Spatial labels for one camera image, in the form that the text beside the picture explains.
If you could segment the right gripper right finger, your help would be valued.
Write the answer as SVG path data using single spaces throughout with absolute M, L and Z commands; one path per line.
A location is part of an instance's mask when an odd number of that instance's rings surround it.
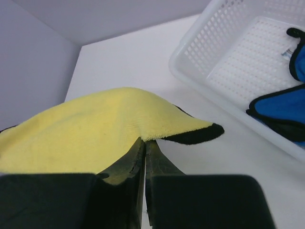
M 145 175 L 145 198 L 147 214 L 150 226 L 153 226 L 153 177 L 156 176 L 184 176 L 178 167 L 176 167 L 160 150 L 156 141 L 146 142 L 146 175 Z

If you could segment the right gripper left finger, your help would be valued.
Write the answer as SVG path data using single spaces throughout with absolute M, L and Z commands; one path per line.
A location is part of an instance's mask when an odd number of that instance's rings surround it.
M 145 154 L 145 143 L 138 138 L 124 156 L 98 174 L 104 186 L 103 228 L 141 228 Z

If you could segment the blue towel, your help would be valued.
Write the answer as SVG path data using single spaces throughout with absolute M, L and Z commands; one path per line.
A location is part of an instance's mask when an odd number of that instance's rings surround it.
M 299 39 L 287 50 L 289 72 L 302 84 L 252 100 L 246 113 L 295 144 L 305 146 L 305 32 L 289 28 L 286 34 Z

